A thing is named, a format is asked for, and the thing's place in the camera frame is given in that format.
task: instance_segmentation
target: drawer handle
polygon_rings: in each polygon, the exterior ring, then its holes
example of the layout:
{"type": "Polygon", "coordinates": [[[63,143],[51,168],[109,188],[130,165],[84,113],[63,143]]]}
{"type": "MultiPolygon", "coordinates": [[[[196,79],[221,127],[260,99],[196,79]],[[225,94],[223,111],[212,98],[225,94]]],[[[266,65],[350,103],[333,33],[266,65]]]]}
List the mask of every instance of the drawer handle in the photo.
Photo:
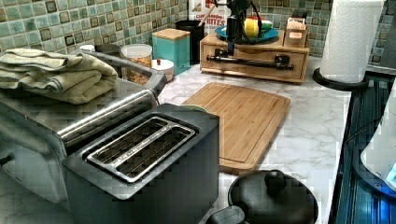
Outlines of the drawer handle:
{"type": "Polygon", "coordinates": [[[3,159],[0,159],[0,166],[5,165],[7,162],[14,160],[14,157],[12,155],[8,155],[4,157],[3,159]]]}
{"type": "Polygon", "coordinates": [[[256,67],[271,67],[278,70],[294,69],[294,64],[290,63],[290,57],[284,54],[276,55],[273,62],[261,62],[254,60],[229,58],[226,50],[216,49],[215,56],[207,55],[206,60],[214,63],[237,63],[256,67]]]}

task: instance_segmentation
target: folded towel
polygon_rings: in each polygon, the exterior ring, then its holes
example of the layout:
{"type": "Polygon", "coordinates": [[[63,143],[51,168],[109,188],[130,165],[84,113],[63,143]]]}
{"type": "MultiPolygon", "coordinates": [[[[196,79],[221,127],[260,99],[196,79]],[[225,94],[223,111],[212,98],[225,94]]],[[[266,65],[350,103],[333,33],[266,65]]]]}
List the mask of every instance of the folded towel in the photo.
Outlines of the folded towel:
{"type": "Polygon", "coordinates": [[[0,88],[23,89],[79,105],[111,90],[117,72],[88,54],[8,49],[0,57],[0,88]]]}

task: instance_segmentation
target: toaster slot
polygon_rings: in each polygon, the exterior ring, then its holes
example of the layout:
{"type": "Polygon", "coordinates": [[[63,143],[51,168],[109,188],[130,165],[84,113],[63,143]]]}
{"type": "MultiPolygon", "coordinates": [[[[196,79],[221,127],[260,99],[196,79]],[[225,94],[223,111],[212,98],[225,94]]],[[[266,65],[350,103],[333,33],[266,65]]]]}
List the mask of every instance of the toaster slot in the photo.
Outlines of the toaster slot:
{"type": "Polygon", "coordinates": [[[190,137],[191,131],[181,127],[173,127],[119,165],[117,171],[128,177],[143,175],[190,137]]]}
{"type": "Polygon", "coordinates": [[[167,122],[161,119],[153,118],[138,126],[137,128],[123,134],[100,149],[91,154],[92,158],[97,161],[109,164],[120,155],[139,145],[143,140],[152,134],[158,132],[167,122]]]}

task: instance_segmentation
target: wooden cutting board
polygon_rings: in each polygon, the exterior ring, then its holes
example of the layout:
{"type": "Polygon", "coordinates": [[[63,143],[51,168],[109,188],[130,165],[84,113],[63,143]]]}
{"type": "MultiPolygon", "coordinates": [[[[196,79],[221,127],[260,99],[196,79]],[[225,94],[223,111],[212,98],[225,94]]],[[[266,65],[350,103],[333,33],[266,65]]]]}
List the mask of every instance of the wooden cutting board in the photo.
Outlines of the wooden cutting board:
{"type": "Polygon", "coordinates": [[[290,99],[209,83],[183,105],[198,105],[220,117],[220,170],[240,175],[257,168],[286,117],[290,99]]]}

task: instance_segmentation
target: teal canister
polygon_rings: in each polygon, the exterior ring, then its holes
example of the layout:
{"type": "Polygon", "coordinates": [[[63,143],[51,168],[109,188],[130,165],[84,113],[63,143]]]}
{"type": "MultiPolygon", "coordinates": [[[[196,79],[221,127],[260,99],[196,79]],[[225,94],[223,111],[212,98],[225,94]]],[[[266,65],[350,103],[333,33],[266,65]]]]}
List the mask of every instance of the teal canister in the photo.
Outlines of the teal canister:
{"type": "Polygon", "coordinates": [[[190,32],[165,29],[152,34],[154,59],[172,61],[175,76],[190,68],[190,32]]]}

